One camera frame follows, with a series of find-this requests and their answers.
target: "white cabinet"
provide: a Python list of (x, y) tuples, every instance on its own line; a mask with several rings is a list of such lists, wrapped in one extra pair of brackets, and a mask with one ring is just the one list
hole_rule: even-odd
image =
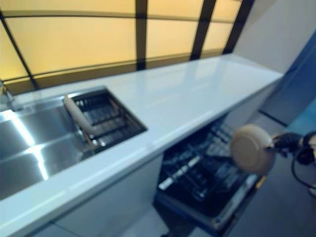
[(259, 107), (265, 102), (270, 96), (272, 91), (275, 89), (277, 82), (269, 85), (257, 93), (252, 98), (248, 98), (246, 102), (237, 106), (233, 109), (225, 118), (225, 123), (232, 128), (239, 128), (245, 123), (249, 122), (250, 117), (259, 109)]
[(26, 235), (25, 237), (77, 237), (76, 235), (64, 230), (54, 224), (47, 224), (39, 230)]
[(116, 181), (55, 223), (81, 237), (112, 237), (150, 207), (162, 156)]

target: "frosted glass window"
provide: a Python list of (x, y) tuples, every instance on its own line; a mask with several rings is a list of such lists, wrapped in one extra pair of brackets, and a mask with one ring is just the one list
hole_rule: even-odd
[(4, 11), (97, 11), (135, 13), (135, 0), (1, 0)]
[(135, 19), (8, 18), (32, 73), (135, 60)]
[(197, 22), (151, 20), (147, 22), (147, 57), (191, 53)]
[(148, 16), (199, 19), (203, 0), (148, 0)]
[(6, 80), (27, 76), (4, 26), (0, 24), (0, 79)]
[(226, 46), (233, 24), (211, 22), (202, 50), (222, 49)]
[(234, 22), (238, 14), (241, 2), (236, 0), (217, 0), (212, 20)]

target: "faucet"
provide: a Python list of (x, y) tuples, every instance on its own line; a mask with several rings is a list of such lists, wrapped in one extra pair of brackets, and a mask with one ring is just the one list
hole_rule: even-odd
[(14, 102), (13, 95), (4, 85), (3, 81), (0, 80), (0, 111), (10, 109), (15, 112), (21, 110), (21, 108), (18, 108)]

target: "dishwasher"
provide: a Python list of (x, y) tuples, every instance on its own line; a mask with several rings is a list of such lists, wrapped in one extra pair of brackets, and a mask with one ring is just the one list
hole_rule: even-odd
[(164, 153), (156, 200), (213, 236), (231, 228), (259, 177), (241, 171), (230, 155), (234, 130), (225, 116)]

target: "kitchen counter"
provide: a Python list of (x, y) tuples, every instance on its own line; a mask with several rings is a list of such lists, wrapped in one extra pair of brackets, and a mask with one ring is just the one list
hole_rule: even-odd
[(222, 55), (16, 96), (27, 103), (104, 85), (148, 131), (2, 200), (1, 237), (23, 236), (56, 218), (281, 77)]

